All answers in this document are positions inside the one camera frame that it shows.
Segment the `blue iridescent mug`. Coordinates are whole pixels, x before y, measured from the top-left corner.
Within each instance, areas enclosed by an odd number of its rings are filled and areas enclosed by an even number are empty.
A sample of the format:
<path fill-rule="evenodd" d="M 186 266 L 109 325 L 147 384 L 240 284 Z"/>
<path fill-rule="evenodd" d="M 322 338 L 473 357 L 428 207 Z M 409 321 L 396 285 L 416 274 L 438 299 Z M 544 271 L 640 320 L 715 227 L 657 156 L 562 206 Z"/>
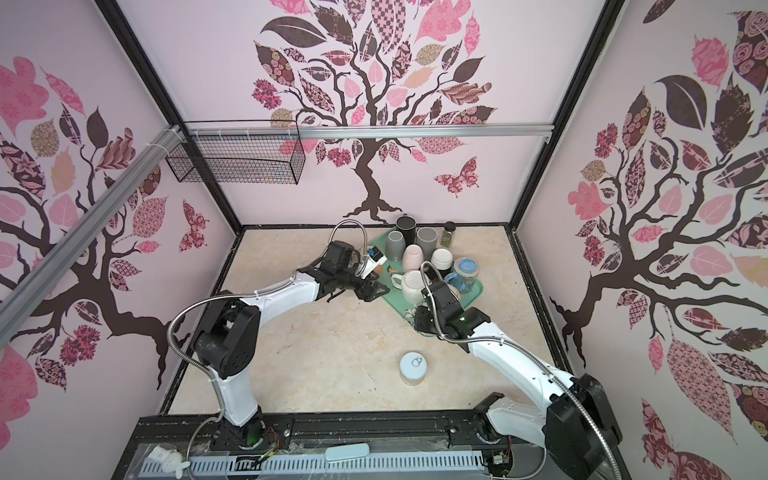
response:
<path fill-rule="evenodd" d="M 470 257 L 461 257 L 454 261 L 453 269 L 444 280 L 460 293 L 468 293 L 474 287 L 479 273 L 479 264 Z"/>

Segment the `cream speckled mug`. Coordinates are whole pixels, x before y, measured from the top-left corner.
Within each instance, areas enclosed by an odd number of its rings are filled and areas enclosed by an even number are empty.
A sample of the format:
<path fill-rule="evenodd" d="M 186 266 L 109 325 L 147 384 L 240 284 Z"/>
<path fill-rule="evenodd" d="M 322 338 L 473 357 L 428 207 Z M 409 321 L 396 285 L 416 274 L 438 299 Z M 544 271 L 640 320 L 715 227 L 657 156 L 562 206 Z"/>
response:
<path fill-rule="evenodd" d="M 448 284 L 447 286 L 448 286 L 450 292 L 453 294 L 453 296 L 458 301 L 460 301 L 461 300 L 461 293 L 459 292 L 459 290 L 455 286 L 453 286 L 453 285 Z"/>

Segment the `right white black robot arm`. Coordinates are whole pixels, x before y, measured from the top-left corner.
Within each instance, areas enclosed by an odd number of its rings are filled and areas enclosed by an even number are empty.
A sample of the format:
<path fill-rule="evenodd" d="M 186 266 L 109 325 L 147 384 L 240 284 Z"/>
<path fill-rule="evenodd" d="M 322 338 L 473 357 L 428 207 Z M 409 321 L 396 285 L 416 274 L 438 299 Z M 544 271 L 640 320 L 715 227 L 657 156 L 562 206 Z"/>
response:
<path fill-rule="evenodd" d="M 515 406 L 509 399 L 493 400 L 481 415 L 495 435 L 544 448 L 570 479 L 589 479 L 598 470 L 614 479 L 629 477 L 618 449 L 622 433 L 599 381 L 543 361 L 482 311 L 463 309 L 443 281 L 429 283 L 422 293 L 426 305 L 417 310 L 417 327 L 491 365 L 533 402 Z"/>

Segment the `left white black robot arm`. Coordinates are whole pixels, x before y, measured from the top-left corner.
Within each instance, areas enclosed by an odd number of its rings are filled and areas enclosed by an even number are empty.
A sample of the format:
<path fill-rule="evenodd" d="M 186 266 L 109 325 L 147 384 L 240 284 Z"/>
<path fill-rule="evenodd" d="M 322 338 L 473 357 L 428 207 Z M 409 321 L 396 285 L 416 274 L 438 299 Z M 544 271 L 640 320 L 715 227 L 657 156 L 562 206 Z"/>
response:
<path fill-rule="evenodd" d="M 304 304 L 353 292 L 372 302 L 389 292 L 376 269 L 387 261 L 377 247 L 364 254 L 342 241 L 330 242 L 323 254 L 292 276 L 251 295 L 221 295 L 205 308 L 192 348 L 212 376 L 226 421 L 244 427 L 259 413 L 247 369 L 255 355 L 260 327 Z"/>

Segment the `white ribbed-bottom mug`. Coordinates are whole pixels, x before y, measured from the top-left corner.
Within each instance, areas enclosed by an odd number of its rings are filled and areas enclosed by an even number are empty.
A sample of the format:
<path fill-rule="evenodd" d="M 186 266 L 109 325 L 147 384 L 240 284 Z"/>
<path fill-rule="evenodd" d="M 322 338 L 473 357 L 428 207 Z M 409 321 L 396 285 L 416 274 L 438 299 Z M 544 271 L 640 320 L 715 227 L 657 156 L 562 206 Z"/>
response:
<path fill-rule="evenodd" d="M 423 301 L 422 290 L 425 288 L 425 283 L 419 271 L 410 270 L 405 273 L 394 273 L 391 276 L 391 282 L 394 288 L 402 293 L 408 304 L 415 306 Z"/>

